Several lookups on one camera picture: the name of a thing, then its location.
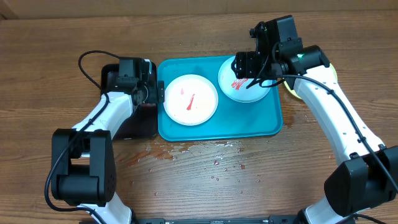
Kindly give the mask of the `light blue plastic plate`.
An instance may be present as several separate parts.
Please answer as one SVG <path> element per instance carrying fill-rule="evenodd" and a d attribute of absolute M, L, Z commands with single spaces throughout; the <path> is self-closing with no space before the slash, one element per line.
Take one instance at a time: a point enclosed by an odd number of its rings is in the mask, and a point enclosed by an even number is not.
<path fill-rule="evenodd" d="M 227 59 L 220 67 L 218 72 L 218 84 L 227 100 L 237 103 L 253 103 L 263 99 L 270 91 L 274 82 L 266 80 L 261 87 L 255 84 L 249 88 L 247 86 L 254 80 L 253 78 L 236 78 L 231 66 L 235 60 L 235 56 Z"/>

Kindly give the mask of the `white plastic plate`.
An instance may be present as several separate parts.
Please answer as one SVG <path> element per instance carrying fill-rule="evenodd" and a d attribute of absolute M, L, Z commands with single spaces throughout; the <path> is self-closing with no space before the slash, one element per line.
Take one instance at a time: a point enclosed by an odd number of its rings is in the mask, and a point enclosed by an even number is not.
<path fill-rule="evenodd" d="M 218 107 L 218 92 L 207 78 L 182 75 L 165 89 L 165 112 L 176 123 L 196 126 L 208 121 Z"/>

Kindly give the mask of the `yellow-green plastic plate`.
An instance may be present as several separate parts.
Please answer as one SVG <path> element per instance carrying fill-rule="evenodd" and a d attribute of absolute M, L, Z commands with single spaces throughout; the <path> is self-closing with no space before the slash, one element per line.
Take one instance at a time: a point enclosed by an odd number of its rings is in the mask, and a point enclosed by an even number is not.
<path fill-rule="evenodd" d="M 333 70 L 333 74 L 334 74 L 335 79 L 338 80 L 337 72 L 336 72 L 334 66 L 333 66 L 332 64 L 330 64 L 330 67 L 331 67 L 331 69 Z M 296 94 L 295 90 L 291 90 L 291 89 L 290 89 L 290 87 L 289 87 L 289 85 L 287 84 L 287 82 L 284 82 L 284 86 L 285 86 L 285 88 L 287 89 L 287 91 L 288 91 L 291 95 L 293 95 L 294 97 L 296 97 L 296 98 L 299 99 L 299 100 L 302 100 L 301 97 L 299 97 L 298 94 Z"/>

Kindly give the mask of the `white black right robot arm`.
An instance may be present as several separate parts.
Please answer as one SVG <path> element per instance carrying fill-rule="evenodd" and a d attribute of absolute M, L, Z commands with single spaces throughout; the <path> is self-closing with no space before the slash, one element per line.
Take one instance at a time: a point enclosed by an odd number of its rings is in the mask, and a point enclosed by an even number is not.
<path fill-rule="evenodd" d="M 238 52 L 237 78 L 285 81 L 310 108 L 328 138 L 338 168 L 324 183 L 324 197 L 299 211 L 296 223 L 344 223 L 397 195 L 397 147 L 386 147 L 359 117 L 317 45 L 277 43 Z"/>

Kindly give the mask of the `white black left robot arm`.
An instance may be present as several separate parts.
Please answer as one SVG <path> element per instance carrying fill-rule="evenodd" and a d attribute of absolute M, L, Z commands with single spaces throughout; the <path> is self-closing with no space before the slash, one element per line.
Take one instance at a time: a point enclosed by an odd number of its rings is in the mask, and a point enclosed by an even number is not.
<path fill-rule="evenodd" d="M 57 212 L 86 212 L 96 223 L 135 223 L 134 212 L 116 193 L 113 137 L 144 104 L 164 102 L 163 81 L 121 81 L 102 90 L 91 113 L 52 136 L 51 169 L 45 181 L 47 205 Z"/>

